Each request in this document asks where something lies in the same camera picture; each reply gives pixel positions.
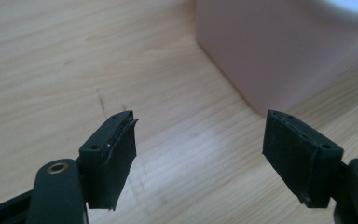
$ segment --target white object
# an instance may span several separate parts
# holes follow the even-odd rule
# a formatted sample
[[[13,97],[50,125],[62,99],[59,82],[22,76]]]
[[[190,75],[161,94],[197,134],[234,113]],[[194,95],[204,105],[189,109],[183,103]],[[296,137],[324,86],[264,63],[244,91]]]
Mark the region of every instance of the white object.
[[[358,0],[198,0],[198,41],[258,112],[358,67]]]

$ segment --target wooden table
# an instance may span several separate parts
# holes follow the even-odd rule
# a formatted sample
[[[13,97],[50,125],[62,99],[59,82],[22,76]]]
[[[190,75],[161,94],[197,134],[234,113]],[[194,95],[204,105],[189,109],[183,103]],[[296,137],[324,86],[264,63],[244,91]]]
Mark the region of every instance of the wooden table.
[[[0,1],[0,202],[134,111],[117,211],[90,223],[332,223],[261,154],[256,114],[197,45],[195,0]],[[358,158],[358,71],[289,113]]]

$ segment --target wood grain surface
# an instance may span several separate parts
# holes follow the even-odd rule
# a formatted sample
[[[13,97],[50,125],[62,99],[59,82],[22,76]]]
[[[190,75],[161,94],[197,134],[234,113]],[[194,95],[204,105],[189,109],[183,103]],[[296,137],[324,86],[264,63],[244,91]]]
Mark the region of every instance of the wood grain surface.
[[[134,111],[117,211],[90,223],[333,223],[262,156],[256,114],[195,40],[195,0],[0,1],[0,203]],[[358,70],[289,113],[358,158]]]

